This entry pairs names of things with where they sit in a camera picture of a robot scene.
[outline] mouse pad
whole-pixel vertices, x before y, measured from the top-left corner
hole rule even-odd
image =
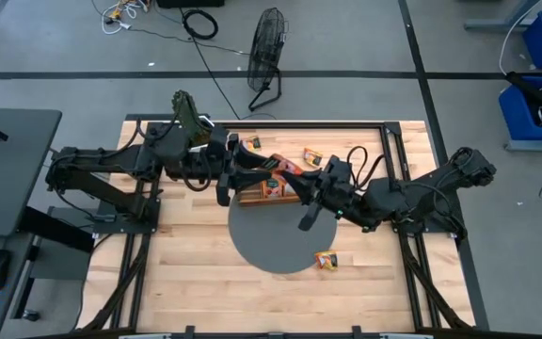
[[[229,228],[233,244],[252,265],[271,273],[295,273],[315,264],[315,253],[329,250],[338,220],[322,210],[308,232],[298,222],[308,206],[298,203],[242,206],[231,200]]]

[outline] black box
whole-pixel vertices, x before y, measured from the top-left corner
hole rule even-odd
[[[156,0],[160,8],[221,7],[225,0]]]

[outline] black fan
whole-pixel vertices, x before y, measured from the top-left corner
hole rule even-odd
[[[272,103],[281,96],[281,72],[278,63],[285,42],[284,26],[283,14],[277,8],[270,8],[263,12],[256,27],[248,62],[248,85],[258,94],[248,105],[250,111]],[[269,85],[275,74],[278,75],[278,95],[255,105],[261,94],[270,89]]]

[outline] fan stand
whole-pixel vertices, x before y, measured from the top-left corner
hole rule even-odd
[[[261,94],[263,94],[266,90],[270,90],[271,88],[269,88],[269,86],[266,86],[263,89],[259,90],[259,93],[254,97],[254,99],[252,99],[252,101],[250,102],[250,105],[248,105],[250,112],[253,112],[255,109],[258,109],[264,105],[273,103],[274,101],[279,99],[279,97],[281,96],[281,71],[279,70],[279,68],[275,67],[275,73],[278,75],[278,95],[276,95],[275,98],[271,98],[263,103],[255,105],[254,103],[256,103],[256,101],[259,99]]]

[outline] wooden table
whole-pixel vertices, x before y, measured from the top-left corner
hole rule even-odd
[[[119,145],[135,127],[134,121],[123,124]],[[433,170],[424,122],[401,121],[401,128],[412,178]],[[346,158],[352,147],[362,145],[370,153],[363,174],[382,154],[379,133],[369,129],[233,132],[240,138],[258,135],[263,154],[281,153],[303,168],[308,167],[302,159],[304,147],[321,152],[325,165],[331,154]],[[393,159],[398,168],[398,157]],[[361,161],[362,153],[356,153],[355,170]],[[386,175],[383,165],[374,177]],[[111,183],[127,191],[135,187],[126,175],[113,175]],[[339,255],[337,271],[311,267],[295,274],[272,274],[249,265],[235,249],[227,226],[229,209],[216,204],[213,187],[196,193],[164,175],[160,186],[165,190],[160,226],[151,239],[139,332],[183,332],[186,325],[195,325],[197,332],[350,332],[353,325],[366,332],[414,330],[399,243],[389,224],[362,234],[360,227],[341,220],[331,247]],[[124,238],[112,236],[93,254],[79,327],[96,315],[116,287]],[[473,323],[454,241],[447,234],[426,234],[424,240],[435,285],[462,319]],[[426,298],[417,286],[423,321],[429,325]],[[128,304],[124,303],[121,325],[127,323]]]

